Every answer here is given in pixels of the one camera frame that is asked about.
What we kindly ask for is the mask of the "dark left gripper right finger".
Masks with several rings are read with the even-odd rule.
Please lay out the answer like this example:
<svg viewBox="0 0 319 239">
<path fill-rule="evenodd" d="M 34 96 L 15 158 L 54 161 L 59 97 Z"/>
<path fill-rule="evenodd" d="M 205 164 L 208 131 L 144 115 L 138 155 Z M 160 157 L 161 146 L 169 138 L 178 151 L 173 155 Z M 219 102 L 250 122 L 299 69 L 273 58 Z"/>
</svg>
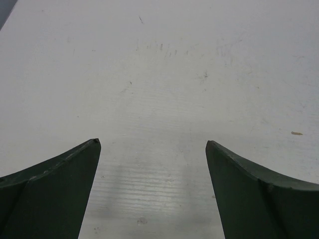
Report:
<svg viewBox="0 0 319 239">
<path fill-rule="evenodd" d="M 227 239 L 317 239 L 319 186 L 292 178 L 215 141 L 207 165 Z"/>
</svg>

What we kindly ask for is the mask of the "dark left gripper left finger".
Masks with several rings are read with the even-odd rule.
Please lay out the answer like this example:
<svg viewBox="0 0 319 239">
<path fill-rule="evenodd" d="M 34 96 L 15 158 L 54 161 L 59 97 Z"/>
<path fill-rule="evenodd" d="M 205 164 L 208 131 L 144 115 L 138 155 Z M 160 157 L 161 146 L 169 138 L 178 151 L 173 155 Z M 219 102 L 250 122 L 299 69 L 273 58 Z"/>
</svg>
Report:
<svg viewBox="0 0 319 239">
<path fill-rule="evenodd" d="M 54 158 L 1 177 L 0 237 L 78 238 L 100 153 L 99 139 L 90 139 Z"/>
</svg>

